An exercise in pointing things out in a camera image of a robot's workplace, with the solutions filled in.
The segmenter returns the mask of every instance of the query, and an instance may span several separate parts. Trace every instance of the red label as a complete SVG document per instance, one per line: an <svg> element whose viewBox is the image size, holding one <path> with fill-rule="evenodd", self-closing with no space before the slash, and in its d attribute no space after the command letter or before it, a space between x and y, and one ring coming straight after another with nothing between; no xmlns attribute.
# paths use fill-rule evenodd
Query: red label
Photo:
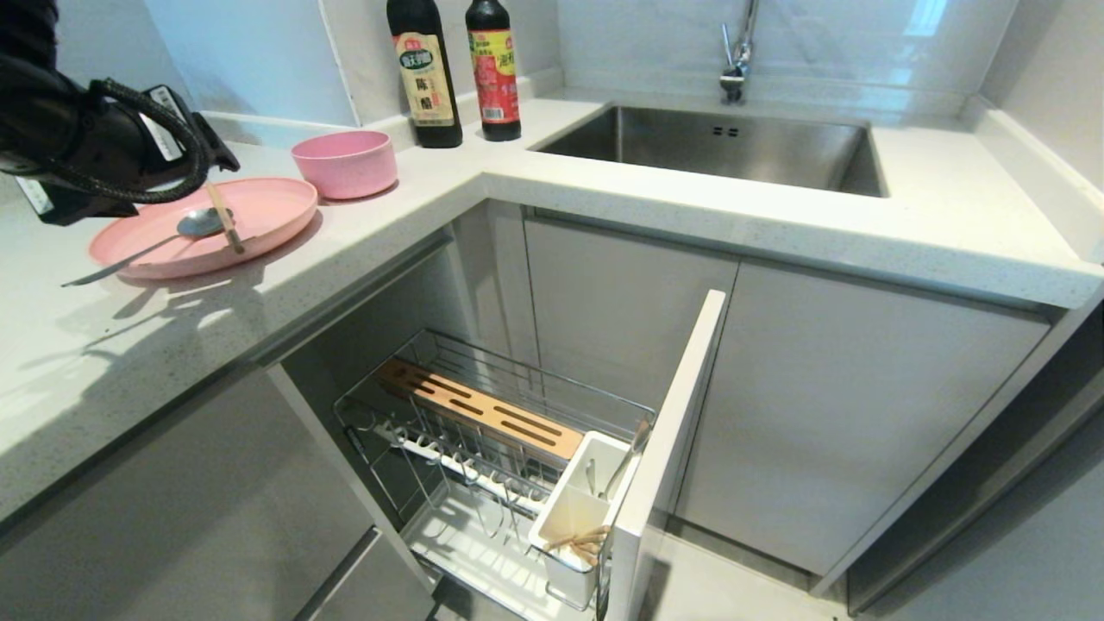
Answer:
<svg viewBox="0 0 1104 621"><path fill-rule="evenodd" d="M518 81L514 71L513 38L509 30L468 32L471 65L476 72L476 92L484 123L516 123Z"/></svg>

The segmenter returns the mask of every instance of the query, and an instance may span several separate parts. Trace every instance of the vinegar bottle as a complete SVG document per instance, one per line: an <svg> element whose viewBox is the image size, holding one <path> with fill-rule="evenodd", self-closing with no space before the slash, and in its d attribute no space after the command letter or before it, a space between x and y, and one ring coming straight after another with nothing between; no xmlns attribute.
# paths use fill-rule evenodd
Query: vinegar bottle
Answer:
<svg viewBox="0 0 1104 621"><path fill-rule="evenodd" d="M492 141L514 140L521 136L521 114L510 14L498 0L474 0L465 22L484 137Z"/></svg>
<svg viewBox="0 0 1104 621"><path fill-rule="evenodd" d="M388 0L388 24L418 144L458 147L464 131L437 6L433 0Z"/></svg>

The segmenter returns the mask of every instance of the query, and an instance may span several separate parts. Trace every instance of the faucet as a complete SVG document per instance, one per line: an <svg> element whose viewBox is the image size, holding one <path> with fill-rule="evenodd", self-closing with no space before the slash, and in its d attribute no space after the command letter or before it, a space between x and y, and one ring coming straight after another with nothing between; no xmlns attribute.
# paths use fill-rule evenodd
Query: faucet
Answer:
<svg viewBox="0 0 1104 621"><path fill-rule="evenodd" d="M729 39L729 24L721 24L721 35L724 36L724 57L729 64L721 74L721 90L724 91L724 103L739 104L743 98L744 85L751 73L752 35L755 33L755 18L758 17L758 0L747 0L747 15L744 18L744 29L740 41L733 48Z"/></svg>

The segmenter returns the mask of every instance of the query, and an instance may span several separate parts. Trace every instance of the white countertop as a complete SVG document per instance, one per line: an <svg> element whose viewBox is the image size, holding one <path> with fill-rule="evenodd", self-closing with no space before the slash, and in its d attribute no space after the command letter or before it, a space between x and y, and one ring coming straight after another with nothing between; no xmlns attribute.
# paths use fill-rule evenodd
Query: white countertop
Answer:
<svg viewBox="0 0 1104 621"><path fill-rule="evenodd" d="M595 99L593 94L582 98ZM486 198L733 244L871 275L1078 307L1104 270L1078 259L968 131L875 123L891 198L531 152L601 103L534 99L524 136L399 155L399 187L320 208L308 232L222 273L162 284L91 272L103 221L44 227L0 204L8 267L0 364L0 519L189 387ZM238 173L298 177L285 150L233 145Z"/></svg>

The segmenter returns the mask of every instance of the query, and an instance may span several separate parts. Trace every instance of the stainless steel sink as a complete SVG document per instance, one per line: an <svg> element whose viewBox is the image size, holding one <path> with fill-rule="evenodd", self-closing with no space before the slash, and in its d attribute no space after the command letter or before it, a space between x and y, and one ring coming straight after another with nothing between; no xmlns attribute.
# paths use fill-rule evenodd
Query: stainless steel sink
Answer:
<svg viewBox="0 0 1104 621"><path fill-rule="evenodd" d="M540 150L887 196L869 131L854 125L615 107Z"/></svg>

